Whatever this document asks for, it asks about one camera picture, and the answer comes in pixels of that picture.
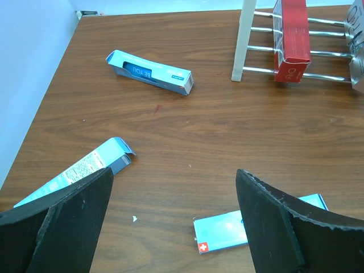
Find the light blue toothpaste box far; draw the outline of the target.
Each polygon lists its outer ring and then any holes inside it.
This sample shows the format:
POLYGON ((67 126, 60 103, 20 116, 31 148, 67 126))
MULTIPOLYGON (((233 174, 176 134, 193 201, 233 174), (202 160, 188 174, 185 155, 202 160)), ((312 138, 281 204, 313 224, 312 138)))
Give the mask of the light blue toothpaste box far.
POLYGON ((192 72, 189 70, 156 63, 120 50, 111 52, 107 56, 106 62, 119 76, 144 82, 184 96, 190 94, 195 83, 192 72))

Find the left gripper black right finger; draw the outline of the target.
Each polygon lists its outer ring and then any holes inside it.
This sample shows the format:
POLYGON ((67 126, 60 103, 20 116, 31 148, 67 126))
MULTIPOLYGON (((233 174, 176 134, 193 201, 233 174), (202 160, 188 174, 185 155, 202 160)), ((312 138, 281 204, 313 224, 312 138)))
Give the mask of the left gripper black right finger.
POLYGON ((363 272, 363 220, 311 205, 244 169, 235 185, 256 272, 363 272))

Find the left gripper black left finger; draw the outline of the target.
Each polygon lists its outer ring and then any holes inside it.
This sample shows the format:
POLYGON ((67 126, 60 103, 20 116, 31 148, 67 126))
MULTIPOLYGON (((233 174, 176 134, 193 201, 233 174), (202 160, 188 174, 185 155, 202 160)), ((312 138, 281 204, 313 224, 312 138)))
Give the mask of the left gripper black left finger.
POLYGON ((1 272, 89 272, 113 179, 106 167, 1 212, 1 272))

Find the red toothpaste box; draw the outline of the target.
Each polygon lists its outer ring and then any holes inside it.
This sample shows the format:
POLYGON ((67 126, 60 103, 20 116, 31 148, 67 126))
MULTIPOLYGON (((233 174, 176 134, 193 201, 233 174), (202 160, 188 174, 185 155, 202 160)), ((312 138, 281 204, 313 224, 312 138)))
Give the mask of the red toothpaste box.
POLYGON ((352 88, 363 93, 363 1, 357 0, 349 7, 344 18, 346 44, 351 61, 349 71, 352 88))
POLYGON ((272 14, 274 80, 298 83, 311 63, 306 1, 276 1, 272 14))

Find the blue silver toothpaste box left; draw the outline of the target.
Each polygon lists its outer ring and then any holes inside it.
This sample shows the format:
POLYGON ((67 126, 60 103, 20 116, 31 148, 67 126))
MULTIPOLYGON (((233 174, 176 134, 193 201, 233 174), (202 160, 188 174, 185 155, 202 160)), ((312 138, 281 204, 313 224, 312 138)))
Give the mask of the blue silver toothpaste box left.
POLYGON ((17 208, 54 193, 106 167, 116 175, 131 164, 130 156, 135 155, 122 138, 112 137, 14 206, 17 208))

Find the cream metal-rod shelf rack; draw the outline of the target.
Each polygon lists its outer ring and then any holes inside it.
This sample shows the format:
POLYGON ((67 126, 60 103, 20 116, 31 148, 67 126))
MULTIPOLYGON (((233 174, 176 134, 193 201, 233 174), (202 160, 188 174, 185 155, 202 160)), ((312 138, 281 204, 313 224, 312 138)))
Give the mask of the cream metal-rod shelf rack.
POLYGON ((276 82, 299 83, 302 78, 313 78, 350 83, 353 89, 363 91, 363 1, 354 1, 342 22, 308 17, 305 1, 276 1, 270 13, 255 8, 255 1, 243 2, 232 81, 240 82, 244 71, 254 71, 273 75, 276 82), (253 31, 272 33, 273 47, 250 45, 250 34, 253 31), (312 50, 311 36, 343 38, 349 51, 312 50), (272 52, 274 68, 245 66, 248 50, 272 52), (308 73, 306 69, 312 56, 349 59, 350 76, 346 78, 308 73))

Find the blue toothpaste box centre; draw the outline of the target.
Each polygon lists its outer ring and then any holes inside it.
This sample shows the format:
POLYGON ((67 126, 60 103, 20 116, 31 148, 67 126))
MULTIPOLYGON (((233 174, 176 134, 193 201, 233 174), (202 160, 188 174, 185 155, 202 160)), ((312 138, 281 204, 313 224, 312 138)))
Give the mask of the blue toothpaste box centre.
POLYGON ((195 241, 200 254, 248 244, 239 210, 193 220, 195 241))

